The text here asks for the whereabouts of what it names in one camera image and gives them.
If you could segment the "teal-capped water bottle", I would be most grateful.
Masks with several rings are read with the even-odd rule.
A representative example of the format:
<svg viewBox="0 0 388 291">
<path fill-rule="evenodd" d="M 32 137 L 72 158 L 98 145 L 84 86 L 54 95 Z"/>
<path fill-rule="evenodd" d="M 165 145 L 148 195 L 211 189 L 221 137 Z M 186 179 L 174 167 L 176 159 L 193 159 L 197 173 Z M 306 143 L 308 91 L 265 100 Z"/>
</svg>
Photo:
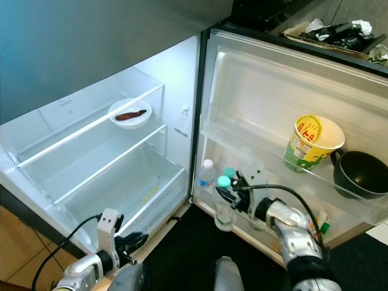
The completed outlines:
<svg viewBox="0 0 388 291">
<path fill-rule="evenodd" d="M 227 176 L 220 176 L 217 178 L 217 185 L 215 186 L 215 191 L 213 193 L 213 203 L 215 206 L 215 224 L 222 230 L 230 232 L 235 225 L 236 214 L 235 208 L 225 202 L 217 193 L 216 187 L 224 187 L 230 189 L 231 179 Z"/>
</svg>

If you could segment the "grey fridge compartment door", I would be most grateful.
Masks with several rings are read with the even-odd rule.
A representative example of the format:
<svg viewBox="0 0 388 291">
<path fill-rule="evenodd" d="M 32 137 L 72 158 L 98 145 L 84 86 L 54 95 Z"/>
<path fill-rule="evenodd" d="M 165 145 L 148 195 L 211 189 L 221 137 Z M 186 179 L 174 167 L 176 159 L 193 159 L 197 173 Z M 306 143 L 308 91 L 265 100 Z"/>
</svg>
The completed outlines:
<svg viewBox="0 0 388 291">
<path fill-rule="evenodd" d="M 205 136 L 206 121 L 240 127 L 285 147 L 285 152 L 296 120 L 305 115 L 323 116 L 339 125 L 346 134 L 347 152 L 369 153 L 388 164 L 388 78 L 226 28 L 214 28 L 203 41 L 203 74 L 198 78 L 202 92 L 196 101 L 201 113 L 192 152 L 195 175 L 206 159 L 214 161 L 219 175 L 226 167 L 240 174 L 240 167 L 250 162 Z M 269 184 L 283 186 L 270 180 Z M 324 240 L 332 249 L 388 221 L 388 208 L 293 190 L 314 214 L 329 213 Z"/>
</svg>

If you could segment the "grey fridge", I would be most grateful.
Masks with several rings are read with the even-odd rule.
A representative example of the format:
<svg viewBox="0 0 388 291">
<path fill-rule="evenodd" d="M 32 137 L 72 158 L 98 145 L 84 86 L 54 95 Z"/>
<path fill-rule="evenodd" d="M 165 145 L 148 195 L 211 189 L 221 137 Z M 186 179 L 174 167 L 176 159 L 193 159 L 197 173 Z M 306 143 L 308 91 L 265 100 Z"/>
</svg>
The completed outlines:
<svg viewBox="0 0 388 291">
<path fill-rule="evenodd" d="M 233 22 L 280 0 L 2 0 L 1 183 L 66 236 L 106 208 L 154 235 L 202 162 L 305 197 L 330 249 L 388 221 L 388 196 L 286 158 L 296 120 L 332 120 L 388 164 L 388 67 Z"/>
</svg>

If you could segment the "glass fridge shelf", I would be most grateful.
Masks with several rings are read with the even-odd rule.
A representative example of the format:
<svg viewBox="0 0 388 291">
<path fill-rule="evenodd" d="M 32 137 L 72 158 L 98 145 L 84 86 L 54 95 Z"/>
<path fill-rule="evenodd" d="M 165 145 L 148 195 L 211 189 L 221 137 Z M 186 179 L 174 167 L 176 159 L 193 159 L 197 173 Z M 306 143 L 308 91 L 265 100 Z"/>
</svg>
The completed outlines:
<svg viewBox="0 0 388 291">
<path fill-rule="evenodd" d="M 56 164 L 46 185 L 47 196 L 51 202 L 61 202 L 142 144 L 156 143 L 166 130 L 157 122 L 138 129 L 103 122 L 85 131 L 51 152 Z"/>
<path fill-rule="evenodd" d="M 39 129 L 36 141 L 19 150 L 20 161 L 42 157 L 56 148 L 77 138 L 79 135 L 103 122 L 111 122 L 108 110 L 120 99 L 144 100 L 152 106 L 152 118 L 148 122 L 159 121 L 163 100 L 163 84 L 121 85 L 111 90 L 97 85 L 75 92 L 64 99 L 51 102 L 25 116 L 25 127 Z"/>
</svg>

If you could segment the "white fridge label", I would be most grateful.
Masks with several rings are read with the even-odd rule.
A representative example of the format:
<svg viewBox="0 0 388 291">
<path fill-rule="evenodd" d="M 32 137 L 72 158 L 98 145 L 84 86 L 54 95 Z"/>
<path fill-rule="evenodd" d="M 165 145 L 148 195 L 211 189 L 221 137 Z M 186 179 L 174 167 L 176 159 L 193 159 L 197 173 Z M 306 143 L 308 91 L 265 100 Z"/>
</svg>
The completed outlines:
<svg viewBox="0 0 388 291">
<path fill-rule="evenodd" d="M 179 116 L 180 122 L 178 123 L 178 128 L 180 131 L 185 133 L 191 133 L 191 114 L 190 114 L 190 108 L 188 106 L 183 106 L 183 108 L 180 111 Z"/>
</svg>

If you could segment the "white-capped water bottle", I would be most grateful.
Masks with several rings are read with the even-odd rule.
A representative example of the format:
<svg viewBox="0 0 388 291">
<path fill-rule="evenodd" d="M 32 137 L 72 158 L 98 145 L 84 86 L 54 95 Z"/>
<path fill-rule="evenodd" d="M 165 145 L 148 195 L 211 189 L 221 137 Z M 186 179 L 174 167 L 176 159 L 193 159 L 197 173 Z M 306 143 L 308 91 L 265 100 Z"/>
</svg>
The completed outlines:
<svg viewBox="0 0 388 291">
<path fill-rule="evenodd" d="M 201 164 L 196 183 L 203 191 L 211 192 L 213 191 L 214 186 L 217 185 L 217 177 L 218 175 L 213 161 L 206 159 Z"/>
</svg>

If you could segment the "grey robot left leg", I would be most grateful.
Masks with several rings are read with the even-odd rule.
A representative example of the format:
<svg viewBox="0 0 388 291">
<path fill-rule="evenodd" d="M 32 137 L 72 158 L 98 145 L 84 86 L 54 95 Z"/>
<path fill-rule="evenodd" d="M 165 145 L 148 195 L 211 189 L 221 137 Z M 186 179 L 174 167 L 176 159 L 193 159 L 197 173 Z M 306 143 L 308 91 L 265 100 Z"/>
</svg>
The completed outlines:
<svg viewBox="0 0 388 291">
<path fill-rule="evenodd" d="M 126 264 L 119 269 L 106 291 L 147 291 L 148 275 L 143 263 Z"/>
</svg>

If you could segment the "clear crisper drawer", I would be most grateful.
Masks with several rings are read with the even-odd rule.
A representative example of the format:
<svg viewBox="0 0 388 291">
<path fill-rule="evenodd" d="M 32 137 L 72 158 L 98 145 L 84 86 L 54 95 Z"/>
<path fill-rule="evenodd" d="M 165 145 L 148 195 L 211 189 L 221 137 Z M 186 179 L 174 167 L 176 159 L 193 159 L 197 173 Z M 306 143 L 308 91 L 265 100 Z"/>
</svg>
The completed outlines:
<svg viewBox="0 0 388 291">
<path fill-rule="evenodd" d="M 187 172 L 147 144 L 120 158 L 58 204 L 77 225 L 106 208 L 124 215 L 118 233 L 155 232 L 186 196 Z"/>
</svg>

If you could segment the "yellow packet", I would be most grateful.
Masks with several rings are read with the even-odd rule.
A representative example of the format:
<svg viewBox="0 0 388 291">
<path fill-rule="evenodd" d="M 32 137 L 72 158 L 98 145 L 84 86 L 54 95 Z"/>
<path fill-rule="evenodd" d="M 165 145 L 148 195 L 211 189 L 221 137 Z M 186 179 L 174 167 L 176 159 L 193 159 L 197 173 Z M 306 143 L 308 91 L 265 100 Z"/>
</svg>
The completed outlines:
<svg viewBox="0 0 388 291">
<path fill-rule="evenodd" d="M 275 242 L 273 243 L 272 249 L 282 258 L 282 261 L 284 261 L 284 263 L 288 261 L 289 255 L 287 253 L 283 240 L 281 239 L 275 240 Z"/>
</svg>

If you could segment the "small green yellow carton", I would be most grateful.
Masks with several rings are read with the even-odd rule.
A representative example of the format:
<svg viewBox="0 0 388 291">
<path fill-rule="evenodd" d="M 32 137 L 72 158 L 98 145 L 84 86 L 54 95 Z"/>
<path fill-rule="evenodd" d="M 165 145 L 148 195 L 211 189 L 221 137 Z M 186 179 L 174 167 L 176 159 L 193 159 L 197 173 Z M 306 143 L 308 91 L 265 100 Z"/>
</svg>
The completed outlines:
<svg viewBox="0 0 388 291">
<path fill-rule="evenodd" d="M 309 219 L 308 230 L 315 238 L 326 236 L 330 228 L 330 215 L 326 210 L 319 210 L 315 213 L 314 221 L 318 224 L 318 229 L 314 227 L 313 219 Z"/>
</svg>

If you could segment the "grey robot right leg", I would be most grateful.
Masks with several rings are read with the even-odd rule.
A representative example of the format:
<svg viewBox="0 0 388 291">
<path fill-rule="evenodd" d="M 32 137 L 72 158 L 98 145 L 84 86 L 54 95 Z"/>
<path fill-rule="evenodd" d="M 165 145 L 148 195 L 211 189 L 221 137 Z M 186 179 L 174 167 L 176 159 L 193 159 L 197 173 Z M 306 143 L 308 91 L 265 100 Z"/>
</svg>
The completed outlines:
<svg viewBox="0 0 388 291">
<path fill-rule="evenodd" d="M 213 291 L 245 291 L 239 268 L 228 256 L 216 261 Z"/>
</svg>

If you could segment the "brown food piece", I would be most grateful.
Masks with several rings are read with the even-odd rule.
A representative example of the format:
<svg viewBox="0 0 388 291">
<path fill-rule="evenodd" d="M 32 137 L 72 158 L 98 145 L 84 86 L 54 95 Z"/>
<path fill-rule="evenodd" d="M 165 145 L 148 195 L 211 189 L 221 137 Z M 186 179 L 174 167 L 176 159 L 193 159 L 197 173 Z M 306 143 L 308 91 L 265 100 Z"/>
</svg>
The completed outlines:
<svg viewBox="0 0 388 291">
<path fill-rule="evenodd" d="M 122 114 L 116 115 L 114 119 L 116 121 L 125 121 L 125 120 L 138 118 L 140 116 L 143 116 L 145 113 L 147 113 L 147 109 L 141 109 L 133 113 L 122 113 Z"/>
</svg>

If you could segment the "white plate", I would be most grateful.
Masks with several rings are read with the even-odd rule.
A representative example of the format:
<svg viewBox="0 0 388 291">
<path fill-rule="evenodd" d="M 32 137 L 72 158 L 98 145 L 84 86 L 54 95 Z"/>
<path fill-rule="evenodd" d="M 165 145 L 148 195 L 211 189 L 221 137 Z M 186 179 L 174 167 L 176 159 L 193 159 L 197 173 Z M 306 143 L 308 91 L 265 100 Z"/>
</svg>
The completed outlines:
<svg viewBox="0 0 388 291">
<path fill-rule="evenodd" d="M 114 117 L 122 113 L 133 113 L 141 109 L 147 109 L 147 113 L 138 118 L 125 120 L 125 121 L 116 121 Z M 152 106 L 150 103 L 139 100 L 139 99 L 120 99 L 116 101 L 113 105 L 109 107 L 108 117 L 114 125 L 118 125 L 123 129 L 138 129 L 147 124 L 147 122 L 152 118 Z"/>
</svg>

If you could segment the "crumpled white paper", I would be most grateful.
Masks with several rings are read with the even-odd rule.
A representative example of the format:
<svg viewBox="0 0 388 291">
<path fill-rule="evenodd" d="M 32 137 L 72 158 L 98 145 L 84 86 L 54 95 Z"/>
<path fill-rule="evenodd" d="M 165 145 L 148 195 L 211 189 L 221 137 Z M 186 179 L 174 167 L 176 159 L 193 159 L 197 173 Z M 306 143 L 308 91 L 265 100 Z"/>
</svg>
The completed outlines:
<svg viewBox="0 0 388 291">
<path fill-rule="evenodd" d="M 323 27 L 324 25 L 322 20 L 319 18 L 316 18 L 313 21 L 308 23 L 307 27 L 305 27 L 305 29 L 303 30 L 303 33 L 310 33 L 314 30 L 320 30 Z"/>
</svg>

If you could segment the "black plastic bag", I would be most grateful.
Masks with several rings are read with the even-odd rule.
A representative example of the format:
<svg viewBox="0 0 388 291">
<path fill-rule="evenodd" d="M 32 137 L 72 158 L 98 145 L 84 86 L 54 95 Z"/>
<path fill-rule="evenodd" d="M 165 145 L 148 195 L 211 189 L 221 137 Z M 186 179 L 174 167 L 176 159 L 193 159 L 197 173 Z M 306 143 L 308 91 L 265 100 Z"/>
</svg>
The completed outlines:
<svg viewBox="0 0 388 291">
<path fill-rule="evenodd" d="M 366 33 L 360 24 L 351 22 L 318 28 L 310 31 L 310 35 L 325 44 L 356 51 L 362 50 L 373 37 L 371 33 Z"/>
</svg>

